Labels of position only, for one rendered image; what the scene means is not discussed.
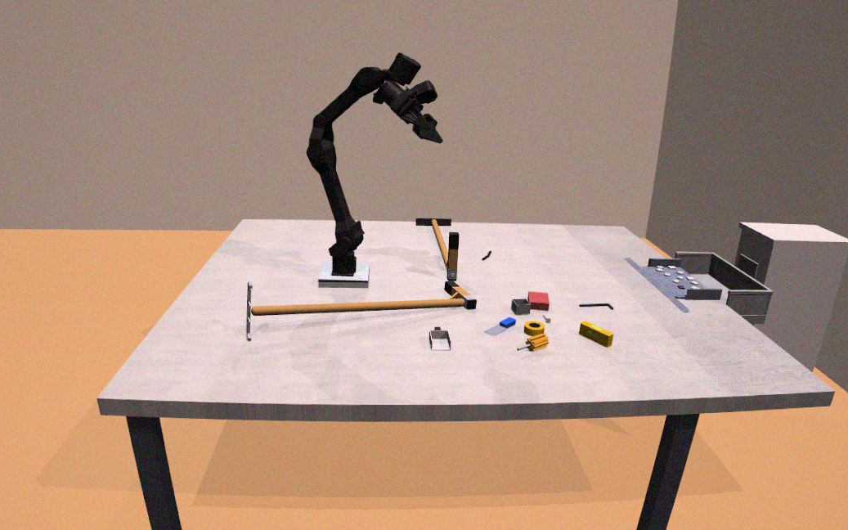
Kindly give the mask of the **yellow ring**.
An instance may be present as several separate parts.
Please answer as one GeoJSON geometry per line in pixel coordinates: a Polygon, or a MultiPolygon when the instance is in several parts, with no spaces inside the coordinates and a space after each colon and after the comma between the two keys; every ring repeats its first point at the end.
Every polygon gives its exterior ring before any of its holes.
{"type": "Polygon", "coordinates": [[[524,323],[524,333],[527,335],[544,334],[544,325],[539,321],[527,321],[524,323]]]}

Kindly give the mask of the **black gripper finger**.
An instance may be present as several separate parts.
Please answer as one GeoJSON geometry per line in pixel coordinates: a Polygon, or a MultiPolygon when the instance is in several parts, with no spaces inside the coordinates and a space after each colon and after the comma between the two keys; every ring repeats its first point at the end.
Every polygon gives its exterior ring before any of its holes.
{"type": "Polygon", "coordinates": [[[409,122],[410,124],[414,124],[416,127],[423,128],[425,130],[430,129],[430,125],[426,122],[426,119],[420,112],[420,103],[414,97],[409,104],[403,107],[403,110],[398,115],[404,121],[409,122]]]}
{"type": "Polygon", "coordinates": [[[429,130],[423,129],[418,134],[418,137],[426,138],[426,140],[442,143],[443,138],[441,138],[440,135],[438,135],[438,131],[436,130],[436,127],[437,127],[436,119],[432,119],[432,121],[429,123],[429,125],[430,125],[430,129],[429,130]]]}

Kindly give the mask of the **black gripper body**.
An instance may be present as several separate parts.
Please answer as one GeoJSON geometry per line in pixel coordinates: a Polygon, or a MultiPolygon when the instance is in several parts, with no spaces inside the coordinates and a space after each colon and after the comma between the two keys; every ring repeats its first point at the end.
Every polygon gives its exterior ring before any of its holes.
{"type": "MultiPolygon", "coordinates": [[[[401,90],[395,92],[395,94],[390,99],[390,107],[395,115],[399,115],[399,113],[403,110],[409,102],[411,102],[414,95],[412,95],[409,90],[401,90]]],[[[423,115],[426,119],[426,122],[430,123],[434,117],[428,113],[428,115],[423,115]]],[[[398,116],[399,117],[399,116],[398,116]]],[[[418,134],[423,130],[423,128],[416,127],[413,125],[412,131],[418,136],[418,134]]]]}

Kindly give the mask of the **red rectangular block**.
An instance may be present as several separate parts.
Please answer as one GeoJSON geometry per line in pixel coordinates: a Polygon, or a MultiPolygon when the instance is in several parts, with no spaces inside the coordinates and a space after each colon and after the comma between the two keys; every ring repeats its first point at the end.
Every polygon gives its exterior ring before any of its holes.
{"type": "Polygon", "coordinates": [[[531,310],[549,309],[549,294],[547,292],[528,292],[527,301],[531,304],[531,310]]]}

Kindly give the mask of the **long tan scraper with grey crossbar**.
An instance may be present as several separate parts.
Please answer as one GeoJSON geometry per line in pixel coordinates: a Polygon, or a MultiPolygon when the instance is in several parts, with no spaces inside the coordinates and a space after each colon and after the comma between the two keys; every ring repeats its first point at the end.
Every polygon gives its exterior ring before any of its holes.
{"type": "Polygon", "coordinates": [[[477,300],[469,292],[463,290],[454,281],[445,281],[444,290],[452,295],[450,299],[370,302],[370,303],[332,303],[332,304],[274,304],[274,306],[256,306],[251,309],[251,290],[253,284],[248,281],[248,316],[246,316],[246,334],[250,337],[250,313],[253,316],[285,315],[301,313],[335,313],[335,312],[385,312],[385,310],[420,309],[420,308],[453,308],[465,307],[477,309],[477,300]]]}

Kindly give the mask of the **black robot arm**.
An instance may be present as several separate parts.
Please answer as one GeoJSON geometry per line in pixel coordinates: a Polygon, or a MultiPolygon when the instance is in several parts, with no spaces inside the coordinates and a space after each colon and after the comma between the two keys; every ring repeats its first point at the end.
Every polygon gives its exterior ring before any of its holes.
{"type": "MultiPolygon", "coordinates": [[[[332,276],[353,276],[356,272],[357,257],[354,250],[363,241],[365,233],[361,228],[360,220],[355,222],[348,210],[347,198],[343,194],[339,177],[336,172],[336,154],[333,146],[334,131],[332,124],[335,119],[347,111],[348,107],[355,104],[364,95],[378,90],[374,93],[373,102],[390,106],[390,99],[395,92],[401,91],[402,86],[410,84],[414,76],[421,69],[421,65],[414,58],[398,53],[390,69],[381,70],[378,67],[366,67],[359,70],[347,90],[339,94],[319,115],[313,120],[312,131],[308,137],[307,157],[312,167],[320,174],[321,182],[325,188],[327,200],[336,221],[335,236],[336,243],[329,248],[333,255],[332,276]],[[386,82],[385,82],[386,81],[386,82]],[[396,83],[395,83],[396,82],[396,83]]],[[[406,90],[409,88],[406,87],[406,90]]],[[[437,93],[433,83],[425,80],[415,85],[409,92],[416,97],[421,107],[422,104],[434,102],[437,93]]]]}

